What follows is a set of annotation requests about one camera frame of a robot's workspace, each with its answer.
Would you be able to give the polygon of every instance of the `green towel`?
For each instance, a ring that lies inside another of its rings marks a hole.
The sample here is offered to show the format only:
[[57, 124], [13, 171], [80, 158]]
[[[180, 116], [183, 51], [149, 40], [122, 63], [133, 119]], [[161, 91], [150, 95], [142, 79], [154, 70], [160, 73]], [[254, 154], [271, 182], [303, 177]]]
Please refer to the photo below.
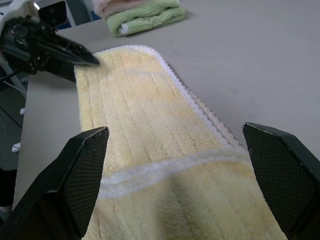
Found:
[[186, 16], [179, 0], [152, 0], [105, 19], [115, 37], [126, 36], [174, 23]]

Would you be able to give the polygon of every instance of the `stack of towels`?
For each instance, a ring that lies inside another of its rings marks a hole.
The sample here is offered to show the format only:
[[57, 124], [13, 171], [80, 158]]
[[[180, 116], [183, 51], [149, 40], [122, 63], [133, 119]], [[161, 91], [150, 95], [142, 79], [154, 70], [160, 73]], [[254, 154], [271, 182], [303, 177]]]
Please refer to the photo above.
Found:
[[179, 0], [92, 0], [94, 12], [115, 37], [127, 36], [182, 20]]

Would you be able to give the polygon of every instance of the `yellow towel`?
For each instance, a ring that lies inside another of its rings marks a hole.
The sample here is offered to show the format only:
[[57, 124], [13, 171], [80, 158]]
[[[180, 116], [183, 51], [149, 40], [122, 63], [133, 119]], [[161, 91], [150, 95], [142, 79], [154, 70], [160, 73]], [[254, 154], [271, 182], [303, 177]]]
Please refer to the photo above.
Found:
[[75, 68], [82, 130], [110, 130], [84, 239], [286, 239], [248, 154], [158, 52], [96, 57], [100, 67]]

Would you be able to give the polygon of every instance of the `white scalloped edge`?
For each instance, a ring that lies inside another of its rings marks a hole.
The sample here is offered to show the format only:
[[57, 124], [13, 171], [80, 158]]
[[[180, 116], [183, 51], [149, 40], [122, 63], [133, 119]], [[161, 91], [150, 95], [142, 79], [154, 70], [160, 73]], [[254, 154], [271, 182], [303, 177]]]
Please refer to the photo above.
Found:
[[166, 63], [166, 61], [161, 56], [161, 54], [155, 49], [145, 45], [123, 45], [123, 46], [117, 46], [107, 50], [96, 52], [95, 55], [102, 54], [109, 51], [114, 51], [117, 49], [122, 49], [122, 48], [130, 48], [138, 51], [143, 51], [145, 53], [155, 56], [159, 60], [163, 70], [171, 76], [174, 84], [176, 85], [180, 93], [184, 96], [186, 101], [191, 105], [192, 109], [200, 117], [204, 125], [212, 131], [212, 133], [218, 138], [218, 140], [225, 147], [242, 148], [239, 145], [239, 142], [234, 138], [233, 134], [229, 132], [228, 128], [224, 126], [224, 124], [215, 116], [213, 112], [210, 111], [208, 107], [206, 107], [206, 105], [203, 104], [204, 105], [203, 109], [200, 107], [197, 101], [199, 101], [200, 103], [202, 102], [182, 84], [182, 82], [178, 79], [174, 71], [172, 71], [172, 69]]

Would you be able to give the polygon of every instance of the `table surface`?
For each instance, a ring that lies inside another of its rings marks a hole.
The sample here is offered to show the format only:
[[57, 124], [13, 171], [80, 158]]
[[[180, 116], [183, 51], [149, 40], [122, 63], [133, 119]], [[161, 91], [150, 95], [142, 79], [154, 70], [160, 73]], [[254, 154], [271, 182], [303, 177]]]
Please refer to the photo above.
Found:
[[[158, 50], [180, 80], [245, 145], [242, 123], [296, 135], [320, 158], [320, 1], [181, 0], [188, 17], [114, 38], [102, 20], [60, 34], [98, 52], [122, 45]], [[73, 82], [30, 76], [14, 204], [80, 133]]]

